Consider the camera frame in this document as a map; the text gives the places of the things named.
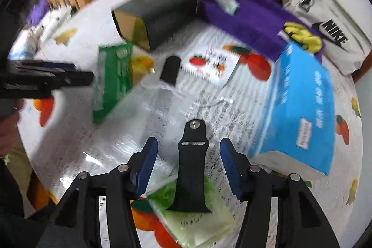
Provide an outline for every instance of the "human hand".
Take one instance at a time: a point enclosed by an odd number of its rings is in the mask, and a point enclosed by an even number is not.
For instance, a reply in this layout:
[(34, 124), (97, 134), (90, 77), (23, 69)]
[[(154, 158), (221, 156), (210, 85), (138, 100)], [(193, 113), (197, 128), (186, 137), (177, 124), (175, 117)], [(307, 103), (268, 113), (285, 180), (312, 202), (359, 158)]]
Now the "human hand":
[(18, 131), (19, 111), (23, 108), (23, 104), (23, 99), (17, 100), (13, 112), (0, 121), (0, 157), (6, 156), (12, 149)]

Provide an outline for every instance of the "purple cloth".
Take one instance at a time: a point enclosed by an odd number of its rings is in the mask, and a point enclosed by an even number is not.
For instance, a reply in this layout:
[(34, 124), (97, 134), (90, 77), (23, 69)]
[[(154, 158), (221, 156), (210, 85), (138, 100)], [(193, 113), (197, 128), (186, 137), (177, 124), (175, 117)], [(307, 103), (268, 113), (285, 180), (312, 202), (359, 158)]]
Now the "purple cloth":
[[(202, 0), (198, 17), (253, 48), (266, 58), (276, 61), (287, 45), (278, 32), (285, 22), (295, 22), (306, 26), (301, 20), (270, 0), (236, 0), (240, 7), (235, 16), (228, 15), (214, 0)], [(319, 34), (306, 26), (316, 36)], [(324, 43), (315, 58), (321, 62)]]
[(49, 11), (49, 4), (47, 0), (39, 0), (38, 4), (35, 5), (27, 17), (27, 23), (32, 26), (37, 26), (43, 17)]

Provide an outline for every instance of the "table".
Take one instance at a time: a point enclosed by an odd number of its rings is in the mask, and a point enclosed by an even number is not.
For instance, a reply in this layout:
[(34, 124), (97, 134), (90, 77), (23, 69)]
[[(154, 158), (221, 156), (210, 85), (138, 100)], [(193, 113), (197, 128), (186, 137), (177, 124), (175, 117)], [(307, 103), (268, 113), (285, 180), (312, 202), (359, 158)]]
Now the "table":
[[(51, 41), (38, 53), (37, 58), (72, 61), (96, 73), (97, 46), (121, 41), (110, 11), (124, 1), (98, 0), (87, 6), (59, 31), (78, 28), (78, 33), (68, 46), (56, 45)], [(222, 90), (182, 71), (177, 80), (177, 89), (179, 94), (182, 92), (182, 99), (170, 91), (159, 92), (154, 89), (166, 56), (174, 53), (181, 56), (196, 43), (216, 46), (239, 42), (216, 28), (195, 21), (152, 53), (157, 73), (146, 79), (143, 85), (134, 88), (125, 102), (121, 102), (102, 125), (92, 124), (92, 88), (54, 92), (55, 108), (44, 128), (38, 124), (39, 113), (33, 107), (32, 100), (27, 101), (19, 125), (25, 150), (40, 181), (57, 200), (78, 172), (88, 171), (96, 175), (126, 163), (132, 153), (141, 149), (149, 135), (155, 136), (161, 146), (149, 186), (155, 184), (168, 176), (177, 163), (178, 151), (170, 147), (175, 146), (182, 137), (185, 122), (202, 118), (208, 125), (207, 137), (211, 143), (207, 153), (206, 175), (221, 192), (226, 205), (237, 216), (237, 221), (242, 219), (245, 205), (229, 191), (217, 148), (219, 141), (226, 136), (230, 137), (240, 152), (245, 152), (245, 148), (252, 144), (260, 127), (260, 113), (265, 108), (270, 80), (267, 83), (247, 84), (244, 81), (249, 76), (247, 69), (240, 66)], [(360, 177), (361, 122), (346, 109), (348, 99), (355, 91), (352, 80), (343, 77), (326, 59), (324, 65), (332, 75), (336, 113), (341, 113), (344, 119), (352, 119), (355, 125), (350, 130), (348, 147), (341, 145), (340, 136), (336, 137), (331, 175), (311, 181), (311, 191), (337, 238), (340, 238), (353, 207), (345, 205), (350, 184), (353, 179)], [(273, 199), (267, 247), (275, 244), (276, 217), (277, 201)], [(100, 223), (103, 247), (109, 247), (104, 197), (100, 201)], [(237, 228), (229, 237), (220, 241), (217, 247), (233, 247), (238, 231)], [(153, 232), (138, 231), (138, 234), (143, 247), (156, 246)]]

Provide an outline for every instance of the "green packet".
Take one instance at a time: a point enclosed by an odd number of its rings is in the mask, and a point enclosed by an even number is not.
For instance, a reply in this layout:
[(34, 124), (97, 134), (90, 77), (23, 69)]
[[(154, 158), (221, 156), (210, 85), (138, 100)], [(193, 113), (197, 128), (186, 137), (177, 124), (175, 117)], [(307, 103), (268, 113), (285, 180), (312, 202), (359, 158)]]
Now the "green packet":
[(123, 96), (132, 89), (130, 61), (132, 44), (99, 46), (98, 77), (92, 102), (93, 123), (102, 122)]
[(165, 180), (160, 189), (147, 199), (162, 224), (183, 248), (208, 248), (230, 234), (236, 226), (228, 210), (208, 177), (204, 178), (205, 204), (211, 213), (184, 213), (167, 210), (176, 193), (177, 177)]

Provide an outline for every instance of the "hi logo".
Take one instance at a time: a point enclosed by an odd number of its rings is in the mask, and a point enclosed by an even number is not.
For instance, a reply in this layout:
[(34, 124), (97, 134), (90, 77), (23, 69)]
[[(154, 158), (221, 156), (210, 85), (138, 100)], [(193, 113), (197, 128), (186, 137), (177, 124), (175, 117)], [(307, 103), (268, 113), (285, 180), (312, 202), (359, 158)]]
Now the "hi logo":
[(337, 24), (334, 23), (332, 19), (328, 20), (325, 23), (315, 23), (312, 25), (312, 28), (317, 30), (319, 35), (328, 40), (344, 51), (347, 51), (342, 45), (347, 42), (349, 39), (345, 36), (345, 34), (340, 30)]

